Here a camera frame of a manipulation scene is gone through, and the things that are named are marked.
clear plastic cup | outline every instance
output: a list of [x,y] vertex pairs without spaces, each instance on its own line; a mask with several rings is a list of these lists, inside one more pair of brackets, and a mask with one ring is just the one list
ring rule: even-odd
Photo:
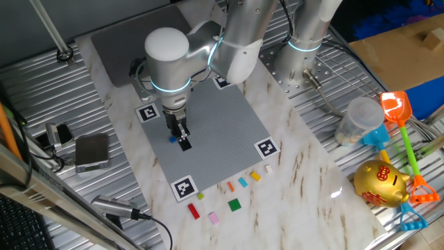
[[358,97],[351,101],[347,113],[334,134],[336,141],[343,146],[351,146],[384,121],[384,111],[374,100]]

green lego brick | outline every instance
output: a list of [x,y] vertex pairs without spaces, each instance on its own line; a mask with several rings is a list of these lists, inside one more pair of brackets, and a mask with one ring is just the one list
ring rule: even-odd
[[232,201],[229,201],[228,205],[230,205],[230,208],[231,208],[232,212],[234,212],[234,211],[236,211],[236,210],[241,208],[241,204],[239,203],[238,199],[234,199]]

metal pole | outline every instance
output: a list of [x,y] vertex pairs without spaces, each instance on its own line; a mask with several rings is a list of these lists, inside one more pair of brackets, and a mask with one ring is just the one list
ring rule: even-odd
[[[7,183],[25,183],[28,168],[23,161],[15,157],[0,144],[1,180]],[[48,218],[66,226],[68,229],[88,238],[106,249],[141,250],[123,231],[93,207],[82,200],[78,194],[46,168],[32,171],[29,188],[23,192],[3,186],[0,189],[7,197],[33,209]]]
[[44,26],[49,32],[49,35],[53,38],[55,45],[57,45],[58,50],[60,51],[60,55],[58,54],[58,60],[66,61],[68,62],[68,65],[72,66],[75,65],[74,60],[72,60],[72,49],[67,46],[65,41],[63,41],[62,37],[60,36],[59,32],[54,26],[54,23],[51,21],[51,18],[49,17],[48,13],[44,9],[42,2],[40,0],[29,0],[31,5],[34,7],[34,10],[39,15],[40,19],[42,20]]

golden piggy bank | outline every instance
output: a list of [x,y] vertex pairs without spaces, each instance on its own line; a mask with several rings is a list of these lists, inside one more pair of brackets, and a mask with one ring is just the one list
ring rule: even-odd
[[396,208],[409,199],[406,184],[409,179],[410,175],[401,173],[392,164],[369,160],[355,173],[355,192],[376,206]]

marble table surface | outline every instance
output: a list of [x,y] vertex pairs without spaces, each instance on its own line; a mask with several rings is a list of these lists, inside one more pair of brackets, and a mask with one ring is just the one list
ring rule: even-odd
[[[178,7],[191,27],[221,18],[214,1],[185,1]],[[76,38],[76,44],[154,218],[173,235],[174,249],[354,250],[385,234],[260,61],[243,84],[230,88],[242,91],[281,152],[203,190],[202,201],[192,197],[178,203],[134,112],[143,103],[132,85],[117,88],[111,83],[91,42],[97,32]],[[266,164],[272,174],[266,173]],[[262,176],[260,182],[249,176],[252,171]],[[240,186],[240,177],[248,187]],[[228,202],[235,198],[242,208],[231,212]],[[200,219],[192,217],[190,203]],[[208,217],[211,212],[219,218],[216,226]],[[169,248],[166,231],[160,232]]]

